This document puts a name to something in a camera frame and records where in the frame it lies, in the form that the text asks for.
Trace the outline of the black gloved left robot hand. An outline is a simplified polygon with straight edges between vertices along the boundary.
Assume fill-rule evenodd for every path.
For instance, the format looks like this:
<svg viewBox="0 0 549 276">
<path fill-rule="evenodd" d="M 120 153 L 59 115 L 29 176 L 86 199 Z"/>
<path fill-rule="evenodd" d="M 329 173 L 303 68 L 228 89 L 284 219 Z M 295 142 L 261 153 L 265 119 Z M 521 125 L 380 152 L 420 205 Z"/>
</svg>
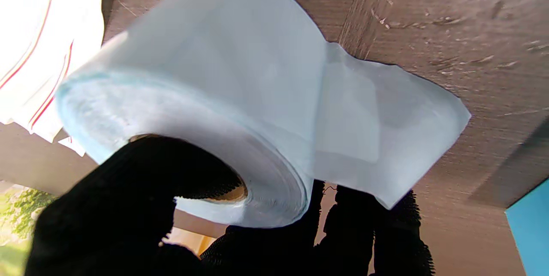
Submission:
<svg viewBox="0 0 549 276">
<path fill-rule="evenodd" d="M 176 197 L 207 198 L 240 185 L 214 155 L 167 137 L 131 142 L 49 204 L 36 221 L 26 276 L 433 276 L 420 238 L 415 194 L 391 210 L 370 194 L 337 186 L 314 244 L 324 182 L 292 225 L 229 226 L 200 256 L 162 241 Z"/>
</svg>

